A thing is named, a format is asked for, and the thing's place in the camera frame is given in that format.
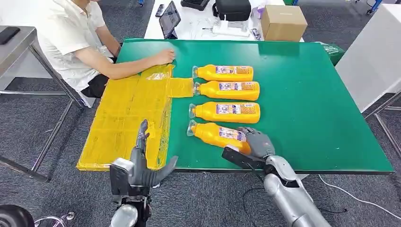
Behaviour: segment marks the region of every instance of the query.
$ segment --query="bottle label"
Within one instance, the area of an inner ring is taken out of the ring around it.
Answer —
[[[216,66],[217,74],[249,74],[249,66]]]
[[[253,103],[246,104],[217,104],[217,114],[255,114],[256,107]]]
[[[238,141],[246,141],[245,134],[241,131],[220,127],[218,134],[227,139],[234,139]]]
[[[220,91],[246,91],[256,90],[255,82],[227,82],[219,83]]]

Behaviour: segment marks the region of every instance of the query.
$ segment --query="black case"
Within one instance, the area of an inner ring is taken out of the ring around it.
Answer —
[[[220,20],[245,21],[251,14],[249,0],[216,0],[213,4],[213,15]]]
[[[209,0],[181,0],[182,7],[189,7],[199,11],[203,11],[208,3]]]

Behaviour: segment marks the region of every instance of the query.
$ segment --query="cardboard box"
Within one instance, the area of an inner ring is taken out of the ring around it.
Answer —
[[[308,23],[299,6],[266,5],[261,26],[265,41],[299,42]]]

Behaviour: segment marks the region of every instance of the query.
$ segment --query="man's arm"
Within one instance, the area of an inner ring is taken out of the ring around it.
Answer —
[[[174,51],[166,49],[156,55],[143,58],[138,61],[123,62],[113,64],[101,53],[92,47],[86,47],[74,52],[86,65],[96,69],[110,79],[122,79],[135,75],[155,65],[164,65],[173,62],[175,58]]]
[[[118,43],[118,41],[114,38],[114,36],[110,33],[107,26],[104,25],[102,27],[98,27],[96,29],[96,34],[99,37],[100,41],[102,41],[102,43],[114,55],[114,57],[117,57],[118,53],[120,53],[121,46]]]

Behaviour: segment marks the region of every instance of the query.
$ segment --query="black bag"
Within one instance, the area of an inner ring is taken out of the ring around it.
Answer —
[[[251,14],[249,0],[216,0],[213,4],[213,15],[220,20],[245,21]]]

